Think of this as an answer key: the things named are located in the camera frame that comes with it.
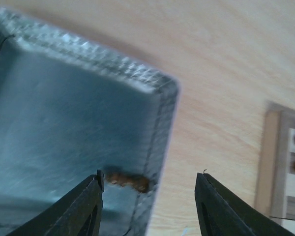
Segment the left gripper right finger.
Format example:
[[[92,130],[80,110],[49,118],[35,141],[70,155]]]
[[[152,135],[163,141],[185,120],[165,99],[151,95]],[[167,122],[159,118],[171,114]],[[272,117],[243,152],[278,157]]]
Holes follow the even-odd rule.
[[[292,236],[208,173],[198,173],[195,202],[203,236]]]

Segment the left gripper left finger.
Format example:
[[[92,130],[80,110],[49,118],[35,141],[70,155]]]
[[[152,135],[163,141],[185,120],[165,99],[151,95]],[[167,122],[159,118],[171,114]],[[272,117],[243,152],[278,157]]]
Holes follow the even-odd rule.
[[[97,170],[10,236],[97,236],[102,217],[104,174]]]

